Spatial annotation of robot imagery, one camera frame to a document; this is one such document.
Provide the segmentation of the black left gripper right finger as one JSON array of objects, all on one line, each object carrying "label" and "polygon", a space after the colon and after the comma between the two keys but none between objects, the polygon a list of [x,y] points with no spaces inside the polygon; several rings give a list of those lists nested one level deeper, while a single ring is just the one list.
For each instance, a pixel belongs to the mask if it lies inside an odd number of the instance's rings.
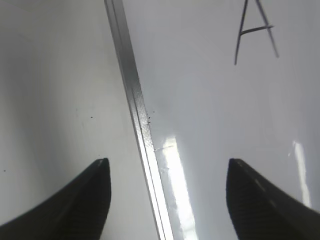
[{"label": "black left gripper right finger", "polygon": [[226,205],[240,240],[318,240],[320,214],[295,200],[242,159],[231,158]]}]

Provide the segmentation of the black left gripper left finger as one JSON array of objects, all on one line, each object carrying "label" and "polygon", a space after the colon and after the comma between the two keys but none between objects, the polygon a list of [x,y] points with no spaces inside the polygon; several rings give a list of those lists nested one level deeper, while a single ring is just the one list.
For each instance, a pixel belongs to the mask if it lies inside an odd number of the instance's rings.
[{"label": "black left gripper left finger", "polygon": [[0,238],[99,240],[110,204],[110,162],[97,159],[46,201],[1,225]]}]

